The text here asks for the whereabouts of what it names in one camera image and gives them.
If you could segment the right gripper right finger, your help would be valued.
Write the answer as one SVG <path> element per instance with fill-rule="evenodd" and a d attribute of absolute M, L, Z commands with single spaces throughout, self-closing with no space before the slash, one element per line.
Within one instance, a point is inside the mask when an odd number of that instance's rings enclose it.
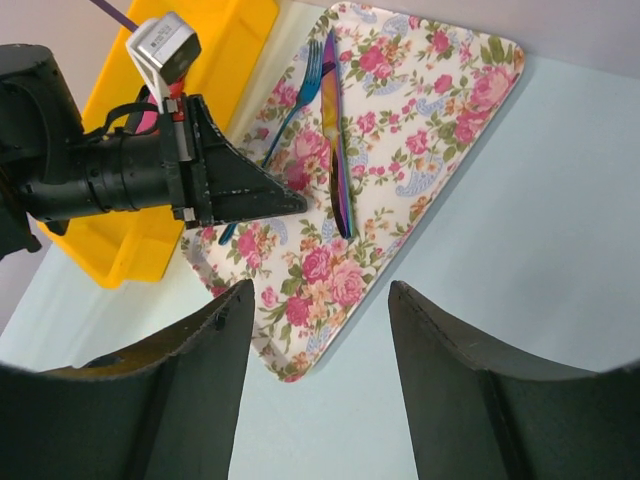
<path fill-rule="evenodd" d="M 635 479 L 639 366 L 596 373 L 515 348 L 405 282 L 388 297 L 422 479 Z"/>

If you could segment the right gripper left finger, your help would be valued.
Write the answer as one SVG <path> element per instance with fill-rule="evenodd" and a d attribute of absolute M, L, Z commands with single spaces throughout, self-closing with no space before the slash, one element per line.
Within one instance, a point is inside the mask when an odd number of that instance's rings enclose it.
<path fill-rule="evenodd" d="M 254 322 L 236 283 L 80 368 L 1 369 L 5 479 L 224 479 Z"/>

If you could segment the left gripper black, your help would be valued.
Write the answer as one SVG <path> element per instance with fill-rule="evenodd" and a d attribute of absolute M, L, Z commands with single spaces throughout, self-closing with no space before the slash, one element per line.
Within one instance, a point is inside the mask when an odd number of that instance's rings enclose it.
<path fill-rule="evenodd" d="M 187 229 L 301 214 L 306 198 L 235 148 L 200 94 L 165 99 L 160 161 L 173 217 Z"/>

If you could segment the iridescent metal knife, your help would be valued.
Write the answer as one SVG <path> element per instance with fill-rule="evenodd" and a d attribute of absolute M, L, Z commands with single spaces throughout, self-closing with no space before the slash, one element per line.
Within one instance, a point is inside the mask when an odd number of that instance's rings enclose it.
<path fill-rule="evenodd" d="M 354 236 L 354 210 L 349 185 L 349 164 L 342 130 L 342 100 L 335 30 L 331 28 L 324 45 L 321 79 L 322 133 L 329 142 L 329 192 L 340 236 Z"/>

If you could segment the blue metal fork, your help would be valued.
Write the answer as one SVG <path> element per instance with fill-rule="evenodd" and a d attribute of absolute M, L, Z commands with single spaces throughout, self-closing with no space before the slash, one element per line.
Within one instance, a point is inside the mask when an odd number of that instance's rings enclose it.
<path fill-rule="evenodd" d="M 271 157 L 279 144 L 281 136 L 285 132 L 288 124 L 293 120 L 295 115 L 305 106 L 309 105 L 317 95 L 320 89 L 320 83 L 323 76 L 323 53 L 322 46 L 318 40 L 311 40 L 308 44 L 308 56 L 304 77 L 298 90 L 295 103 L 284 117 L 279 129 L 271 141 L 269 149 L 263 154 L 259 166 L 266 170 L 268 168 Z"/>

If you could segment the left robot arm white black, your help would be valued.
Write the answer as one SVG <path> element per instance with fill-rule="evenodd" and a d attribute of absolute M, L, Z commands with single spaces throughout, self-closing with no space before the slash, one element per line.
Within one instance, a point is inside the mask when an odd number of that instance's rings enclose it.
<path fill-rule="evenodd" d="M 36 252 L 29 223 L 169 206 L 187 228 L 303 213 L 306 199 L 239 152 L 204 99 L 128 103 L 85 131 L 51 50 L 1 49 L 1 252 Z"/>

